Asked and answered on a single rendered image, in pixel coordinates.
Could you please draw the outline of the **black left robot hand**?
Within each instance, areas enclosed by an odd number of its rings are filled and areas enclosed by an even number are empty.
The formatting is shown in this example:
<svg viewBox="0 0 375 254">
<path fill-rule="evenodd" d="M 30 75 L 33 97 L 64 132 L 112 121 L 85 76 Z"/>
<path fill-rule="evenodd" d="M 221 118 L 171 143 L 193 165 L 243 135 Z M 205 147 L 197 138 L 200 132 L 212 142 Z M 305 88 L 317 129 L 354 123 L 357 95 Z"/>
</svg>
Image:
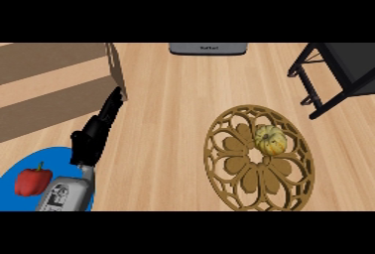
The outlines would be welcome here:
<svg viewBox="0 0 375 254">
<path fill-rule="evenodd" d="M 120 88 L 116 87 L 106 98 L 98 114 L 89 118 L 82 130 L 75 131 L 70 135 L 72 165 L 85 165 L 91 167 L 95 165 L 120 105 Z"/>
</svg>

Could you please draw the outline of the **brown openwork round placemat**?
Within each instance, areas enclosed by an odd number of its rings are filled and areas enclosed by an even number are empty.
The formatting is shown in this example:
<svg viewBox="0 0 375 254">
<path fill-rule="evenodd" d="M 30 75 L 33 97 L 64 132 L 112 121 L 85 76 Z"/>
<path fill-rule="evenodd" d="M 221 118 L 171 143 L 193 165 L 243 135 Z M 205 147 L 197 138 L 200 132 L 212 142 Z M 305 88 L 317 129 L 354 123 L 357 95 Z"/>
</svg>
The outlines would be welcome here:
<svg viewBox="0 0 375 254">
<path fill-rule="evenodd" d="M 267 156 L 255 147 L 262 125 L 280 128 L 284 152 Z M 305 140 L 289 120 L 258 105 L 227 109 L 212 122 L 203 145 L 208 180 L 219 200 L 236 211 L 296 211 L 308 201 L 314 168 Z"/>
</svg>

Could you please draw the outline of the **black tiered shelf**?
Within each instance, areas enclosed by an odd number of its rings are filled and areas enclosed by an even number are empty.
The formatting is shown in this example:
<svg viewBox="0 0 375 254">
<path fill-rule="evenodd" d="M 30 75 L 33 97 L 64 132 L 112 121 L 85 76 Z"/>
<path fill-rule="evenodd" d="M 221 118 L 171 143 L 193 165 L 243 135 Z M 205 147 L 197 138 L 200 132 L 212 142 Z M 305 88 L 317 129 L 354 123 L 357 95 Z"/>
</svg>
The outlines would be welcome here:
<svg viewBox="0 0 375 254">
<path fill-rule="evenodd" d="M 340 91 L 326 101 L 309 82 L 302 66 L 324 63 Z M 287 77 L 298 77 L 306 92 L 301 105 L 311 104 L 314 111 L 308 119 L 315 119 L 348 97 L 375 94 L 375 43 L 308 43 L 286 71 Z"/>
</svg>

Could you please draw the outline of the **blue round plate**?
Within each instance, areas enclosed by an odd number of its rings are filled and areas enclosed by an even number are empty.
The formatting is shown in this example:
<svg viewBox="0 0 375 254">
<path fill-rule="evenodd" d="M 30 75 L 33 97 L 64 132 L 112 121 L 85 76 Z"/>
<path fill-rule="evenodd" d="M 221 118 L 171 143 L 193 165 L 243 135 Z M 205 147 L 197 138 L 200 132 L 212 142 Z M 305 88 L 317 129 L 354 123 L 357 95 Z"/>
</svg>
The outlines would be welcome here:
<svg viewBox="0 0 375 254">
<path fill-rule="evenodd" d="M 0 211 L 36 211 L 36 205 L 41 194 L 20 196 L 14 194 L 14 181 L 19 173 L 24 169 L 36 169 L 42 165 L 44 169 L 53 172 L 50 182 L 55 177 L 79 178 L 82 171 L 79 166 L 70 164 L 72 149 L 66 147 L 51 147 L 29 154 L 7 170 L 0 177 Z M 91 210 L 94 194 L 91 196 L 89 206 L 85 211 Z"/>
</svg>

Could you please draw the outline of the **brown wooden stepped block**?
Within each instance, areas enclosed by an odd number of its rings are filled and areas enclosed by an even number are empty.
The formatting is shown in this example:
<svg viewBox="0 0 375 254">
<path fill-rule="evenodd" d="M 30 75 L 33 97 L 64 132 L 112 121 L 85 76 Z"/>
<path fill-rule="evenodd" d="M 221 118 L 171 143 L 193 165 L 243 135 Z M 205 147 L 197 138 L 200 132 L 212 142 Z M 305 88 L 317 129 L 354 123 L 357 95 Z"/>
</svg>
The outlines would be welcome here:
<svg viewBox="0 0 375 254">
<path fill-rule="evenodd" d="M 112 43 L 0 43 L 0 143 L 100 110 L 115 88 Z"/>
</svg>

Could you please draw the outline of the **red bell pepper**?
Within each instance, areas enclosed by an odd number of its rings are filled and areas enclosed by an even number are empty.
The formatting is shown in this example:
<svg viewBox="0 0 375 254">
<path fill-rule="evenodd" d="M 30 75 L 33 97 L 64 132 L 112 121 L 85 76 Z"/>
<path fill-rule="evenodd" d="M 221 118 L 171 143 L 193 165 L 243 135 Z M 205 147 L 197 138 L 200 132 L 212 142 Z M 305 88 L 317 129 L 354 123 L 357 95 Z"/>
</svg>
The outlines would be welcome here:
<svg viewBox="0 0 375 254">
<path fill-rule="evenodd" d="M 24 169 L 14 181 L 14 194 L 20 196 L 38 195 L 47 188 L 53 172 L 38 165 L 36 169 Z"/>
</svg>

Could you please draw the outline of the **grey appliance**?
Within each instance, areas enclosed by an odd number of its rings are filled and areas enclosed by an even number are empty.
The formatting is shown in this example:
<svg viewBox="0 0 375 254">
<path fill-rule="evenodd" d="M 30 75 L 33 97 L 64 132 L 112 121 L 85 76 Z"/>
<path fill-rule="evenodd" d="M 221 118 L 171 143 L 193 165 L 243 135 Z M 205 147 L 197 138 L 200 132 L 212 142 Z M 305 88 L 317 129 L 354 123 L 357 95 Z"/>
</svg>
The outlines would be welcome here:
<svg viewBox="0 0 375 254">
<path fill-rule="evenodd" d="M 169 43 L 169 53 L 181 56 L 237 56 L 247 50 L 246 43 Z"/>
</svg>

